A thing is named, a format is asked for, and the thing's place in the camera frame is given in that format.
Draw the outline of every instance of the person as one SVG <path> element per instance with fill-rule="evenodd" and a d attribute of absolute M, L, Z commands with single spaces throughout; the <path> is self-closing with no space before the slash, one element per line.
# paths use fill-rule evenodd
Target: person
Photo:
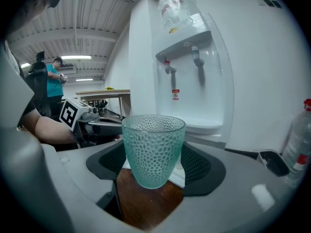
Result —
<path fill-rule="evenodd" d="M 55 58 L 52 64 L 47 65 L 48 83 L 47 93 L 50 103 L 52 116 L 58 115 L 61 110 L 59 103 L 64 95 L 63 83 L 66 81 L 63 76 L 58 74 L 58 69 L 63 65 L 63 60 L 60 57 Z"/>
<path fill-rule="evenodd" d="M 9 50 L 6 38 L 41 14 L 46 8 L 56 7 L 59 1 L 60 0 L 26 0 L 6 28 L 5 34 L 1 39 L 0 57 L 5 60 L 6 63 L 9 63 L 8 66 L 13 68 L 15 74 L 19 75 L 22 79 L 25 79 L 23 72 Z M 5 92 L 6 91 L 3 90 L 1 91 L 1 97 L 4 97 Z M 31 102 L 27 105 L 20 122 L 41 142 L 48 144 L 75 143 L 72 133 L 67 126 L 48 117 L 41 116 Z"/>

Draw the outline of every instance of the warning label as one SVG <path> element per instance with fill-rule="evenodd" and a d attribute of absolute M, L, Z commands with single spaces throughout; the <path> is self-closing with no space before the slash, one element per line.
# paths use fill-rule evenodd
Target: warning label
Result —
<path fill-rule="evenodd" d="M 179 89 L 172 90 L 172 93 L 173 93 L 173 100 L 179 100 L 178 98 Z"/>

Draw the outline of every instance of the plastic water bottle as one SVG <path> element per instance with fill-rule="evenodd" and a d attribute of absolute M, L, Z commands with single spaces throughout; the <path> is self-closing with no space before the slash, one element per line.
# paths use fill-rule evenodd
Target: plastic water bottle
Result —
<path fill-rule="evenodd" d="M 304 101 L 305 110 L 293 121 L 287 146 L 282 155 L 290 173 L 285 182 L 295 188 L 299 185 L 311 154 L 311 99 Z"/>

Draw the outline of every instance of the teal shirt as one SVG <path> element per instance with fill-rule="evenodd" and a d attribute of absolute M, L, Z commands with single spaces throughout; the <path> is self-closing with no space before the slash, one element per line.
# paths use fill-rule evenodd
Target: teal shirt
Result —
<path fill-rule="evenodd" d="M 47 71 L 58 74 L 57 70 L 53 68 L 51 64 L 47 65 Z M 55 97 L 55 96 L 63 96 L 63 86 L 59 80 L 52 80 L 48 78 L 47 84 L 47 92 L 48 97 Z"/>

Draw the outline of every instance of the office chair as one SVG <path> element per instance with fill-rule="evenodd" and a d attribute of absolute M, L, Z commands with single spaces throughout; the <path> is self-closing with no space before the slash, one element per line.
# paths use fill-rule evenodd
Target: office chair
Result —
<path fill-rule="evenodd" d="M 35 93 L 32 98 L 35 108 L 42 116 L 51 117 L 47 95 L 48 72 L 45 63 L 34 63 L 28 73 L 26 83 Z"/>

